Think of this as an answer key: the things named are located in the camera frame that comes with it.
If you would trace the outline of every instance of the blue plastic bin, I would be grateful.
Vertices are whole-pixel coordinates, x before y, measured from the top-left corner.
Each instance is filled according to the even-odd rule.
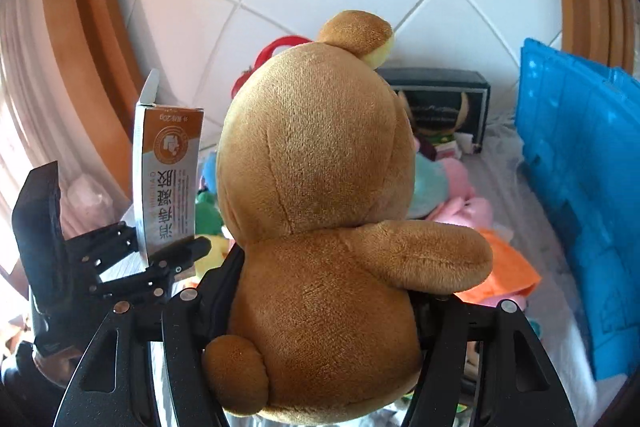
[[[527,39],[516,127],[582,296],[594,375],[631,375],[640,362],[640,84]]]

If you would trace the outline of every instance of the teddy bear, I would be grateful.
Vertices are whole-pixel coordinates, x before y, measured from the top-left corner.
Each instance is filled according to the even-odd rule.
[[[422,365],[408,291],[448,295],[491,272],[474,230],[406,220],[414,140],[374,70],[392,41],[379,17],[342,12],[254,71],[228,110],[218,202],[245,258],[202,366],[234,415],[320,425],[393,402]]]

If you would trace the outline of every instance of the red handle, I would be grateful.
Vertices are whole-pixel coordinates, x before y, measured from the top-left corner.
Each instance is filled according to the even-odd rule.
[[[267,60],[273,57],[276,49],[282,46],[293,47],[299,44],[308,44],[309,42],[312,41],[307,39],[306,37],[301,37],[299,35],[287,35],[284,37],[280,37],[279,39],[275,39],[271,44],[262,49],[262,51],[258,54],[258,57],[255,59],[253,68],[244,71],[240,78],[236,80],[234,87],[232,87],[231,89],[231,99],[236,97],[236,94],[238,93],[240,88],[244,86],[244,83],[249,80],[251,74],[261,65],[263,65]]]

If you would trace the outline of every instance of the metal screw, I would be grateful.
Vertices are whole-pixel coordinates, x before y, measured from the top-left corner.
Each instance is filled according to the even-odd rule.
[[[187,288],[186,290],[182,290],[180,292],[180,300],[181,301],[193,301],[194,298],[198,296],[198,291],[194,288]]]
[[[502,301],[502,304],[500,304],[500,308],[502,308],[507,313],[515,313],[518,309],[518,305],[513,301]]]
[[[122,315],[123,313],[127,313],[129,311],[129,308],[131,308],[131,304],[129,304],[127,301],[120,301],[116,302],[116,305],[113,307],[113,311],[118,315]]]

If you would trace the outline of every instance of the gold logo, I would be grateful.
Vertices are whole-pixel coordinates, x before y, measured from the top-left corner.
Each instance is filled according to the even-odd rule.
[[[165,127],[156,136],[154,142],[154,154],[160,163],[173,165],[178,163],[187,154],[189,137],[178,126]]]

